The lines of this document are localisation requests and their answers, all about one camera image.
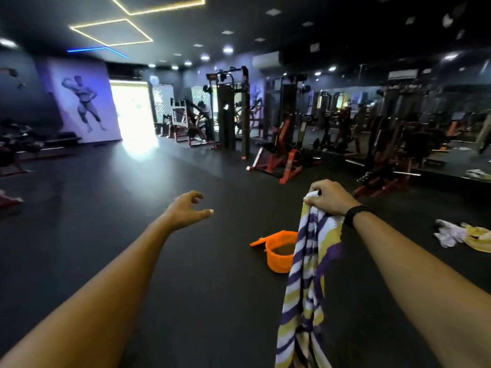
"orange bucket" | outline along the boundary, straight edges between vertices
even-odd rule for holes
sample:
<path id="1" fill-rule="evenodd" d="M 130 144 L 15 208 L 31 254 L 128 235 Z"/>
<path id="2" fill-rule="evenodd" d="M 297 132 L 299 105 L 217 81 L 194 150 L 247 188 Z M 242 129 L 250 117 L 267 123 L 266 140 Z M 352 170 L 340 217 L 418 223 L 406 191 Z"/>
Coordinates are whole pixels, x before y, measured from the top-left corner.
<path id="1" fill-rule="evenodd" d="M 254 241 L 250 244 L 251 247 L 266 243 L 267 265 L 274 272 L 281 274 L 289 273 L 293 262 L 293 252 L 295 251 L 295 244 L 297 244 L 297 234 L 295 231 L 280 231 L 279 233 L 270 235 L 268 237 L 261 237 L 258 241 Z M 293 244 L 293 250 L 291 254 L 280 255 L 273 252 L 273 249 L 283 247 L 288 244 Z"/>

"bracelet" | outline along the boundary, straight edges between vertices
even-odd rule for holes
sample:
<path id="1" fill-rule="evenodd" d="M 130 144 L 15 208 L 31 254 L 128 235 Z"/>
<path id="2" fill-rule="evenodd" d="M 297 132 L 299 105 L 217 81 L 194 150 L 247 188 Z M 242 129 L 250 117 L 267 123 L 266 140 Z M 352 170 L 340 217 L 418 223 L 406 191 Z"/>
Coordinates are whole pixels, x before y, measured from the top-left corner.
<path id="1" fill-rule="evenodd" d="M 359 212 L 364 212 L 364 211 L 375 214 L 370 208 L 366 207 L 365 205 L 354 206 L 353 208 L 351 208 L 346 212 L 344 216 L 344 223 L 346 223 L 348 227 L 354 228 L 353 227 L 354 216 L 356 216 Z"/>

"black ceiling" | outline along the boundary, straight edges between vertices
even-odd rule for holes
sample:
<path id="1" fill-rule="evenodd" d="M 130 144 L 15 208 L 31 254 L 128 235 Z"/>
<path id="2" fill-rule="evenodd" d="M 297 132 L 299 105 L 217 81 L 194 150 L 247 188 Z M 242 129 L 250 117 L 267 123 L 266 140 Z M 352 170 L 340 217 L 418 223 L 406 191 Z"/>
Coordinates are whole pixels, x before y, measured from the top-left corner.
<path id="1" fill-rule="evenodd" d="M 119 1 L 132 12 L 192 0 Z M 443 28 L 443 16 L 466 1 L 462 17 L 456 19 L 450 28 Z M 335 59 L 341 56 L 348 59 L 346 55 L 349 52 L 352 56 L 366 56 L 364 60 L 374 60 L 485 42 L 491 29 L 483 2 L 206 0 L 203 6 L 129 16 L 112 0 L 0 0 L 0 30 L 9 32 L 19 44 L 38 53 L 101 46 L 68 26 L 114 19 L 127 18 L 153 39 L 153 42 L 113 47 L 128 55 L 129 59 L 105 50 L 91 53 L 112 62 L 177 64 L 182 67 L 188 59 L 199 64 L 202 53 L 209 54 L 212 61 L 220 59 L 226 44 L 232 45 L 235 53 L 285 49 L 290 59 L 294 59 L 297 50 L 316 41 L 328 46 L 325 51 Z M 272 8 L 282 13 L 275 17 L 265 14 Z M 416 17 L 414 23 L 406 25 L 407 18 L 411 16 Z M 302 23 L 306 21 L 314 24 L 303 27 Z M 462 29 L 465 29 L 464 37 L 456 40 Z M 146 40 L 126 21 L 80 30 L 106 43 Z M 224 35 L 224 30 L 234 34 Z M 266 41 L 256 42 L 256 38 Z M 194 47 L 196 43 L 203 47 Z"/>

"hand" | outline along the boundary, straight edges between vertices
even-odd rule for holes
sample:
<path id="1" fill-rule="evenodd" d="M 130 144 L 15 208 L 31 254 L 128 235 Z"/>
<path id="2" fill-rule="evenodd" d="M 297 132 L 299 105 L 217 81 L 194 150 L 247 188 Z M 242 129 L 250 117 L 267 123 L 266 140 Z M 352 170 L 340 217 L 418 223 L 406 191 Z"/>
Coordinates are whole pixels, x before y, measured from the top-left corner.
<path id="1" fill-rule="evenodd" d="M 329 179 L 314 182 L 310 186 L 310 192 L 320 190 L 319 197 L 310 196 L 304 199 L 307 205 L 315 206 L 332 215 L 345 215 L 354 206 L 361 205 L 338 182 Z"/>
<path id="2" fill-rule="evenodd" d="M 198 204 L 203 198 L 203 195 L 198 191 L 187 192 L 175 198 L 161 217 L 167 222 L 172 231 L 209 218 L 213 214 L 212 209 L 200 211 L 193 209 L 193 204 Z"/>

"led light strip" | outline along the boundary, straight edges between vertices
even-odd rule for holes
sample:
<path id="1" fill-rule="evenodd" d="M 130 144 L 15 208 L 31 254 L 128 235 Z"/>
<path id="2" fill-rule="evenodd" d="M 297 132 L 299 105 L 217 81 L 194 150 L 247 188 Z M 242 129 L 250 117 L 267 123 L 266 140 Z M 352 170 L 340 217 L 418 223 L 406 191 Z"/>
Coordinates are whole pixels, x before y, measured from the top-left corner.
<path id="1" fill-rule="evenodd" d="M 152 9 L 147 9 L 147 10 L 142 10 L 142 11 L 128 11 L 121 2 L 118 0 L 111 0 L 114 2 L 116 5 L 118 5 L 121 10 L 123 10 L 127 15 L 133 16 L 133 15 L 142 15 L 142 14 L 149 14 L 149 13 L 160 13 L 160 12 L 166 12 L 169 10 L 177 10 L 177 9 L 184 9 L 184 8 L 191 8 L 193 6 L 200 6 L 204 5 L 206 3 L 205 0 L 194 0 L 194 1 L 188 1 L 188 2 L 177 2 L 175 4 L 170 4 L 166 6 L 159 6 L 156 8 Z"/>
<path id="2" fill-rule="evenodd" d="M 136 41 L 136 42 L 122 42 L 122 43 L 105 43 L 105 42 L 102 42 L 100 40 L 97 40 L 95 37 L 92 37 L 90 35 L 87 35 L 86 33 L 78 30 L 79 28 L 84 28 L 84 27 L 92 27 L 92 26 L 98 26 L 98 25 L 101 25 L 101 24 L 110 24 L 110 23 L 117 23 L 117 22 L 124 22 L 124 21 L 125 22 L 128 22 L 129 24 L 131 24 L 139 33 L 141 33 L 143 36 L 145 36 L 147 38 L 147 40 L 145 40 L 145 41 Z M 100 43 L 100 44 L 102 44 L 102 45 L 104 45 L 106 47 L 120 47 L 122 45 L 134 45 L 134 44 L 137 44 L 137 43 L 153 42 L 153 40 L 152 40 L 152 38 L 150 36 L 148 36 L 144 31 L 142 31 L 141 29 L 139 29 L 132 21 L 130 21 L 127 18 L 107 20 L 107 21 L 96 22 L 96 23 L 79 24 L 79 25 L 76 25 L 76 26 L 68 26 L 68 28 L 70 28 L 72 31 L 75 31 L 77 33 L 80 33 L 81 35 L 83 35 L 85 37 L 88 37 L 89 39 L 92 39 L 95 42 L 98 42 L 98 43 Z"/>
<path id="3" fill-rule="evenodd" d="M 111 48 L 108 48 L 108 47 L 70 49 L 70 50 L 67 50 L 67 52 L 69 52 L 69 53 L 81 53 L 81 52 L 84 52 L 84 51 L 95 51 L 95 50 L 109 50 L 109 51 L 112 51 L 113 53 L 115 53 L 117 55 L 122 56 L 123 58 L 129 59 L 129 57 L 127 55 L 124 55 L 123 53 L 120 53 L 119 51 L 114 50 L 114 49 L 111 49 Z"/>

